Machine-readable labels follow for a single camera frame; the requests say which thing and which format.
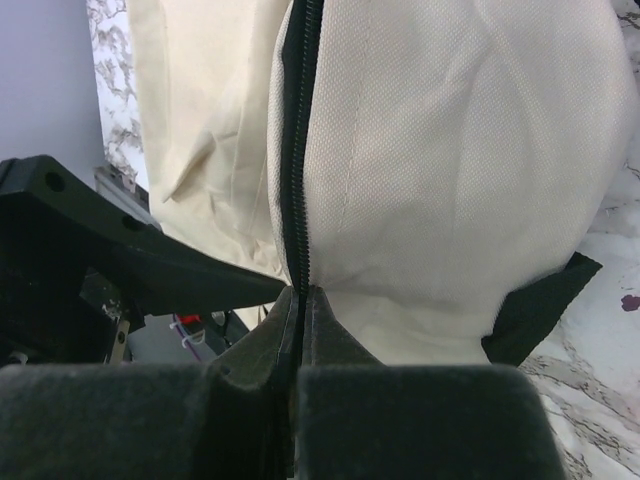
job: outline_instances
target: zipper teeth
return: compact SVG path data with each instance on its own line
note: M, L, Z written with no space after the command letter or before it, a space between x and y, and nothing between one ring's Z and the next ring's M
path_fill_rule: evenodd
M293 204L293 223L298 254L298 284L301 297L309 292L309 277L311 274L309 233L307 230L307 207L304 197L304 157L307 145L309 117L311 114L311 99L315 83L314 53L318 49L320 18L322 15L322 1L307 0L305 5L305 29L302 50L302 71L300 94L298 97L298 114L296 117L295 140L293 146L293 162L291 172L291 195Z

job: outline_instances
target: fabric seam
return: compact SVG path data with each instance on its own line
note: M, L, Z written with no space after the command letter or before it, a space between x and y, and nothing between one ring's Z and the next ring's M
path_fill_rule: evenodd
M357 134L358 134L358 130L359 130L359 126L360 126L360 111L361 111L361 107L362 107L362 97L364 96L364 80L367 76L368 73L368 68L369 68L369 42L371 40L371 25L372 25L372 18L373 15L371 13L372 10L372 5L373 0L368 0L367 1L367 15L368 15L368 21L367 21L367 30L366 30L366 37L365 37L365 41L364 41L364 59L362 60L362 65L363 65L363 69L362 69L362 74L360 75L360 81L358 82L358 101L356 104L356 118L354 121L354 125L353 125L353 134L352 134L352 146L351 146L351 158L349 159L349 167L347 169L347 180L345 183L345 189L344 189L344 197L343 197L343 202L342 202L342 211L340 213L340 225L338 226L338 231L336 233L336 239L333 243L333 247L332 250L338 250L338 247L341 243L341 238L340 238L340 234L342 233L342 230L344 229L344 223L345 223L345 217L346 217L346 212L347 212L347 206L349 204L349 182L351 181L351 175L352 175L352 170L353 170L353 163L354 163L354 158L355 158L355 154L356 154L356 150L357 150Z

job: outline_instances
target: red object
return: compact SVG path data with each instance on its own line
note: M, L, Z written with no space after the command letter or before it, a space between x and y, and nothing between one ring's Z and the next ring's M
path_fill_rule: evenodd
M177 315L178 320L183 325L190 325L192 323L202 323L200 315Z

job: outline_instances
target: machine part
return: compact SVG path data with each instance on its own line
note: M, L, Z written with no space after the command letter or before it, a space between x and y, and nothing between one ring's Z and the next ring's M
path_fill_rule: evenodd
M2 369L0 477L284 480L296 436L301 479L563 478L540 400L515 369L381 366L320 289L311 338L290 346L307 366L282 385L296 302L287 288L209 365Z
M149 213L149 194L142 187L134 184L132 192L125 185L124 174L113 165L96 168L94 177L96 192L136 220L160 230L160 224Z
M127 337L129 335L129 326L131 324L127 320L120 320L116 328L116 335L113 342L113 348L111 353L107 357L105 363L111 365L119 365L125 358L125 351L127 347Z
M49 256L63 254L94 268L144 314L211 312L274 301L284 284L219 262L125 214L48 156L2 165L2 230L18 232L41 249L47 233Z
M51 157L0 163L0 351L100 363L121 319L135 331L146 313L261 305L283 287L144 225Z

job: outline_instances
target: metal part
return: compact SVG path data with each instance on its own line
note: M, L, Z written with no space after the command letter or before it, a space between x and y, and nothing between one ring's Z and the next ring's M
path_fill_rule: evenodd
M127 347L127 336L129 335L130 326L131 324L127 320L120 320L118 322L113 348L105 363L119 365L120 362L122 362Z

